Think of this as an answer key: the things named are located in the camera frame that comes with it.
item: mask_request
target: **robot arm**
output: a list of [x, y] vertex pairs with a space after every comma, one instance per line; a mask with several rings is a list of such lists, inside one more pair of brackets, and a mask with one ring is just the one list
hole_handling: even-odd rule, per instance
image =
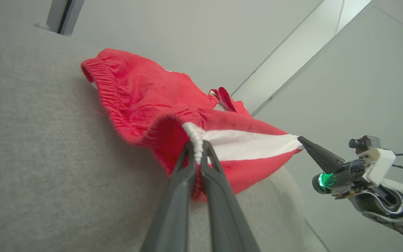
[[318, 193], [349, 199], [363, 216], [403, 235], [403, 184], [385, 179], [396, 155], [381, 149], [379, 138], [352, 139], [358, 159], [348, 163], [302, 136], [298, 140], [324, 171], [312, 179]]

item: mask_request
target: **white stripe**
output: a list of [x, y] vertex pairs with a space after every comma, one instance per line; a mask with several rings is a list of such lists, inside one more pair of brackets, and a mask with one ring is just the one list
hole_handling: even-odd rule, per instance
[[269, 135], [234, 129], [204, 131], [191, 122], [184, 123], [183, 128], [195, 146], [197, 163], [202, 158], [203, 140], [211, 142], [220, 161], [270, 158], [303, 148], [298, 137], [292, 134]]
[[96, 82], [95, 82], [95, 81], [90, 82], [90, 84], [91, 84], [91, 86], [93, 86], [93, 87], [97, 90], [97, 85], [96, 85]]

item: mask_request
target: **green light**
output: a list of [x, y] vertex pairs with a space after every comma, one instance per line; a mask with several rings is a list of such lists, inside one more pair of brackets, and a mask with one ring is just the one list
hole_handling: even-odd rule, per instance
[[335, 183], [335, 176], [333, 173], [331, 174], [322, 173], [320, 174], [320, 176], [318, 176], [318, 185], [320, 185], [321, 188], [329, 188], [334, 183]]

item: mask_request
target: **gray couch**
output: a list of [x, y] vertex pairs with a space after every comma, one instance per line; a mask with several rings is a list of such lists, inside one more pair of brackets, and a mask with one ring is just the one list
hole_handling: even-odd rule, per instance
[[[167, 177], [123, 142], [79, 64], [102, 48], [0, 24], [0, 252], [138, 251]], [[285, 168], [237, 195], [262, 251], [302, 251], [301, 193]], [[206, 203], [190, 250], [210, 251]]]

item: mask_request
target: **red fabric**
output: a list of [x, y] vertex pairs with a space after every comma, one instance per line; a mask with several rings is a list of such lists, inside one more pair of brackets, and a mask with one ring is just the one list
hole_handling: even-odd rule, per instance
[[[213, 110], [217, 98], [203, 93], [184, 73], [169, 72], [156, 62], [126, 51], [106, 49], [82, 63], [90, 82], [96, 82], [99, 98], [121, 137], [132, 145], [149, 147], [171, 175], [179, 153], [189, 140], [181, 125], [191, 122], [205, 131], [240, 130], [281, 135], [281, 131], [252, 119], [242, 102], [234, 102], [225, 89], [220, 98], [236, 112]], [[221, 162], [235, 193], [264, 179], [297, 151], [251, 161]], [[262, 164], [256, 169], [256, 162]], [[203, 199], [200, 174], [195, 199]]]

